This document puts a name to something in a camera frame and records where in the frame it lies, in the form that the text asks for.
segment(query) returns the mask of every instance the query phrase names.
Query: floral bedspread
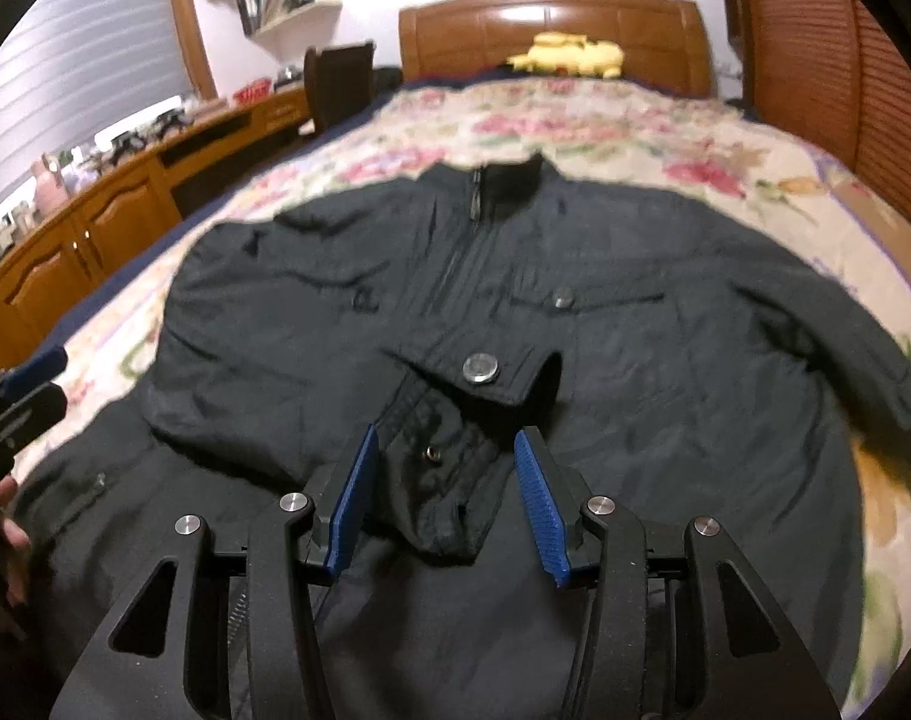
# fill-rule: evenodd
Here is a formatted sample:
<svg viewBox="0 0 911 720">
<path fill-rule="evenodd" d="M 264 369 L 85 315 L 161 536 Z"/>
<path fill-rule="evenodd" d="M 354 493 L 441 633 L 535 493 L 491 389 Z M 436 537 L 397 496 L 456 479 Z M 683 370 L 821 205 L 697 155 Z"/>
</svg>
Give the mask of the floral bedspread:
<svg viewBox="0 0 911 720">
<path fill-rule="evenodd" d="M 842 165 L 750 124 L 718 100 L 675 100 L 625 81 L 514 79 L 396 95 L 370 124 L 275 167 L 158 258 L 68 343 L 70 413 L 20 455 L 25 478 L 121 397 L 152 361 L 185 252 L 223 220 L 266 220 L 320 194 L 540 149 L 566 175 L 668 188 L 708 203 L 837 279 L 911 358 L 911 228 Z M 883 247 L 879 241 L 886 241 Z M 856 717 L 911 645 L 911 470 L 853 436 L 865 503 L 862 647 L 844 716 Z"/>
</svg>

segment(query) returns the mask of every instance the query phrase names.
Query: pink bottle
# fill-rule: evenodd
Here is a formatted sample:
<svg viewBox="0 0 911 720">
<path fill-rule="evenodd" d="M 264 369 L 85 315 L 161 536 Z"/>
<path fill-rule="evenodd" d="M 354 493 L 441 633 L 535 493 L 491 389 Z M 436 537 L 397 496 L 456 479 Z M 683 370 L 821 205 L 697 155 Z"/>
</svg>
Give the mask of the pink bottle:
<svg viewBox="0 0 911 720">
<path fill-rule="evenodd" d="M 35 203 L 43 218 L 58 211 L 68 201 L 68 192 L 58 173 L 49 170 L 44 160 L 32 163 L 32 175 L 36 177 Z"/>
</svg>

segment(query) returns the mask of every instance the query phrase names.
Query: blue gripper pad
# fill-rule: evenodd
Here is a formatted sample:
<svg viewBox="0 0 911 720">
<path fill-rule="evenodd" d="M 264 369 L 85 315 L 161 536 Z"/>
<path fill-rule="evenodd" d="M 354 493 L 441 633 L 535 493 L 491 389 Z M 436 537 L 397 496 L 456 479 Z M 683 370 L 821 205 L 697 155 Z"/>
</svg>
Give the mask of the blue gripper pad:
<svg viewBox="0 0 911 720">
<path fill-rule="evenodd" d="M 519 487 L 522 489 L 523 502 L 526 504 L 526 513 L 529 514 L 529 525 L 532 527 L 532 536 L 535 536 L 542 567 L 553 575 L 557 586 L 567 586 L 572 566 L 566 556 L 565 523 L 549 492 L 549 485 L 529 443 L 529 437 L 521 430 L 515 437 L 515 461 Z"/>
<path fill-rule="evenodd" d="M 50 382 L 68 365 L 68 355 L 60 346 L 33 357 L 9 371 L 0 385 L 0 398 L 15 403 L 45 382 Z"/>
<path fill-rule="evenodd" d="M 376 467 L 379 461 L 379 437 L 370 425 L 358 447 L 356 461 L 349 479 L 342 488 L 342 495 L 335 506 L 332 521 L 329 522 L 329 554 L 325 567 L 335 581 L 352 561 L 356 550 L 358 532 L 362 519 L 372 500 L 372 489 L 376 482 Z"/>
</svg>

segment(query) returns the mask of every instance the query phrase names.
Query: clutter on desk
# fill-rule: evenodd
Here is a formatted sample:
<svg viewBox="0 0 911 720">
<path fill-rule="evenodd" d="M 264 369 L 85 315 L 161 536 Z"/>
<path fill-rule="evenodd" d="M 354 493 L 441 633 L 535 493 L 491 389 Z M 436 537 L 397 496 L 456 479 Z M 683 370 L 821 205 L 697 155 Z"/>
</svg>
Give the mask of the clutter on desk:
<svg viewBox="0 0 911 720">
<path fill-rule="evenodd" d="M 99 180 L 99 168 L 94 157 L 80 159 L 78 162 L 65 167 L 62 172 L 62 178 L 65 181 L 65 189 L 68 194 L 75 197 L 80 191 L 85 191 L 92 184 Z"/>
<path fill-rule="evenodd" d="M 276 82 L 273 85 L 273 89 L 278 92 L 280 89 L 284 89 L 286 86 L 291 86 L 294 83 L 300 83 L 303 79 L 302 68 L 298 65 L 287 65 L 279 71 L 278 76 L 276 76 Z"/>
<path fill-rule="evenodd" d="M 159 114 L 149 124 L 142 127 L 123 132 L 112 140 L 112 148 L 104 154 L 94 154 L 89 160 L 83 162 L 79 170 L 85 172 L 95 172 L 97 177 L 105 175 L 108 170 L 123 165 L 134 156 L 142 153 L 155 143 L 161 143 L 168 138 L 178 135 L 183 130 L 191 127 L 196 118 L 196 114 L 187 110 L 188 105 L 173 108 L 169 111 Z M 88 183 L 80 187 L 79 191 L 88 186 Z"/>
<path fill-rule="evenodd" d="M 12 221 L 8 220 L 8 214 L 6 218 L 3 218 L 0 221 L 0 254 L 5 255 L 5 252 L 10 250 L 15 245 L 15 240 L 12 235 Z"/>
<path fill-rule="evenodd" d="M 255 103 L 256 100 L 267 98 L 272 91 L 272 79 L 258 79 L 251 84 L 243 86 L 232 95 L 237 105 L 248 105 Z"/>
<path fill-rule="evenodd" d="M 29 208 L 27 201 L 23 200 L 19 205 L 12 209 L 12 224 L 16 228 L 14 238 L 20 242 L 32 230 L 36 228 L 36 220 Z"/>
<path fill-rule="evenodd" d="M 215 100 L 190 100 L 185 105 L 185 112 L 193 117 L 193 124 L 200 124 L 206 119 L 211 119 L 229 107 L 229 100 L 216 98 Z"/>
<path fill-rule="evenodd" d="M 43 157 L 32 163 L 31 172 L 36 179 L 35 204 L 43 218 L 49 217 L 68 202 L 68 191 L 62 180 L 58 162 L 54 163 Z"/>
</svg>

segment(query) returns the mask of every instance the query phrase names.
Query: wooden desk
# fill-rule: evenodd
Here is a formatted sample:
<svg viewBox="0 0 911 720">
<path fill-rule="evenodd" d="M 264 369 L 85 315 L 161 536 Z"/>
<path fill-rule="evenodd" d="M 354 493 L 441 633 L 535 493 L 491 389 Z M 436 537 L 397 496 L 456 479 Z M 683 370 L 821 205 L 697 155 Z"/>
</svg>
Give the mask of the wooden desk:
<svg viewBox="0 0 911 720">
<path fill-rule="evenodd" d="M 268 151 L 289 130 L 291 143 L 308 116 L 301 85 L 230 108 L 150 146 L 51 215 L 0 262 L 0 369 L 27 360 L 65 312 L 217 194 L 180 209 L 181 184 L 262 141 Z"/>
</svg>

